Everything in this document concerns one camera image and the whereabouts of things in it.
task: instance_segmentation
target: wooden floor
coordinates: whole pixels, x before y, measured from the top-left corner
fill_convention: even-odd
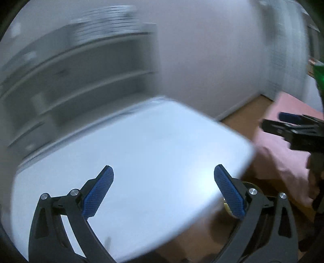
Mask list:
[[[271,100],[259,96],[222,122],[251,140],[259,120],[271,104]],[[246,172],[244,180],[256,183],[265,194],[278,193],[266,182],[255,179],[251,170]],[[157,249],[157,252],[171,263],[179,263],[184,258],[189,258],[195,263],[210,262],[208,255],[217,254],[221,250],[235,224],[235,220],[227,214],[221,202],[216,200],[210,210],[211,212],[206,213],[177,238]],[[305,217],[298,211],[295,217],[298,228],[303,229],[308,223],[304,222]]]

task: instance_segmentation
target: table top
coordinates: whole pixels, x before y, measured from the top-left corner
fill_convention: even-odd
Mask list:
[[[123,262],[171,240],[221,197],[214,168],[240,177],[252,144],[225,125],[174,101],[151,103],[85,134],[16,175],[11,225],[17,249],[28,258],[29,231],[42,193],[66,195],[105,165],[114,182],[88,219],[100,242]],[[83,255],[67,217],[75,252]]]

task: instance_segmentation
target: pink fabric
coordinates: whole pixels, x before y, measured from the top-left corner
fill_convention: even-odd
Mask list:
[[[267,110],[264,118],[278,120],[279,112],[306,114],[323,119],[323,114],[296,99],[281,92]],[[253,166],[259,179],[281,179],[291,197],[304,206],[311,206],[312,199],[308,197],[307,152],[289,149],[289,143],[282,137],[257,129],[253,142],[256,146],[256,158]]]

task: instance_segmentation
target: baseboard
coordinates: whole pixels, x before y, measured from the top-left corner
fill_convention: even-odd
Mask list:
[[[223,113],[217,115],[215,117],[215,120],[221,121],[222,119],[226,118],[228,115],[231,115],[233,112],[237,111],[239,108],[243,107],[245,104],[249,103],[253,99],[255,99],[257,96],[260,95],[260,91],[256,91],[255,93],[252,93],[252,95],[247,96],[243,100],[241,100],[239,103],[235,104],[228,110],[224,111]]]

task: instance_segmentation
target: gray shelving unit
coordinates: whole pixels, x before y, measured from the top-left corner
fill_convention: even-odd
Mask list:
[[[79,46],[64,38],[68,30],[36,40],[2,69],[0,132],[21,158],[159,94],[153,24]]]

